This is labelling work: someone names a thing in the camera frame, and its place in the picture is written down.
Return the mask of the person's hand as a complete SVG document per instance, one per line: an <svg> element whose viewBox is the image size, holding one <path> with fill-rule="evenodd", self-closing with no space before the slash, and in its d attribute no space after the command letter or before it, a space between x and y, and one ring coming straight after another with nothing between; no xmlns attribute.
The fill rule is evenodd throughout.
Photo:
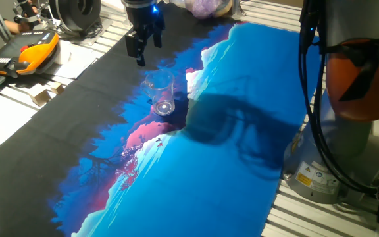
<svg viewBox="0 0 379 237"><path fill-rule="evenodd" d="M17 0L13 11L14 21L20 25L20 32L33 30L40 23L38 8L29 0Z"/></svg>

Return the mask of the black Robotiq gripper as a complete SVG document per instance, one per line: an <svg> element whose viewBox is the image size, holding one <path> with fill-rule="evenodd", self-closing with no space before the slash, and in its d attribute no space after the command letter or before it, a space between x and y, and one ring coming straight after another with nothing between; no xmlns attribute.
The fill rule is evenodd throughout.
<svg viewBox="0 0 379 237"><path fill-rule="evenodd" d="M164 17L157 6L157 0L122 0L128 20L133 26L124 35L127 54L136 59L138 66L145 66L144 50L147 40L153 34L157 48L162 45L162 31L165 29Z"/></svg>

